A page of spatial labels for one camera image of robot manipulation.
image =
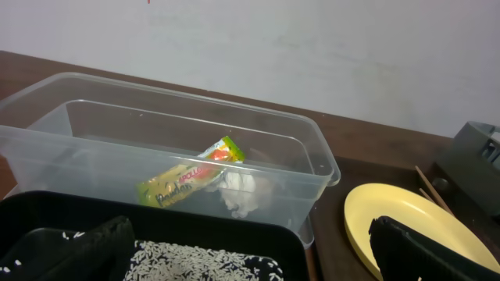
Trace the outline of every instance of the clear plastic container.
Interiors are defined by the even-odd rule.
[[[196,155],[230,136],[242,164]],[[252,191],[199,190],[169,208],[233,217],[221,194],[252,200],[245,218],[298,232],[340,173],[304,116],[79,73],[51,76],[0,102],[0,153],[21,192],[51,190],[138,203],[136,184],[175,165],[251,175]]]

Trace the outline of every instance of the yellow snack package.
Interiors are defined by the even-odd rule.
[[[243,151],[229,137],[223,137],[198,157],[237,163],[245,160]],[[200,166],[177,165],[148,181],[139,183],[137,185],[139,203],[151,207],[168,207],[206,187],[222,172]]]

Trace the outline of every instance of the plate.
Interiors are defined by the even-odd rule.
[[[382,183],[363,184],[345,199],[345,228],[349,241],[365,266],[382,275],[370,246],[368,229],[381,215],[407,225],[471,261],[500,273],[500,265],[484,244],[458,219],[424,197]]]

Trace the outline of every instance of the brown wooden surface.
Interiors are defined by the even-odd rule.
[[[342,179],[338,186],[327,188],[312,210],[312,221],[316,235],[316,250],[307,252],[310,268],[315,267],[317,257],[322,265],[325,280],[371,279],[370,274],[352,254],[342,236],[343,220],[341,206],[348,191],[367,180],[379,180],[401,186],[414,182],[413,167],[427,169],[436,155],[450,145],[447,137],[438,137],[391,126],[358,121],[321,112],[256,101],[228,94],[215,93],[146,80],[133,76],[73,66],[61,62],[37,59],[30,56],[0,52],[0,99],[6,98],[44,78],[61,72],[78,72],[125,80],[153,87],[162,87],[191,94],[271,108],[307,116],[315,120],[327,139],[330,149],[341,168]],[[0,159],[0,197],[15,185],[15,180],[5,159]],[[312,273],[312,279],[320,279]]]

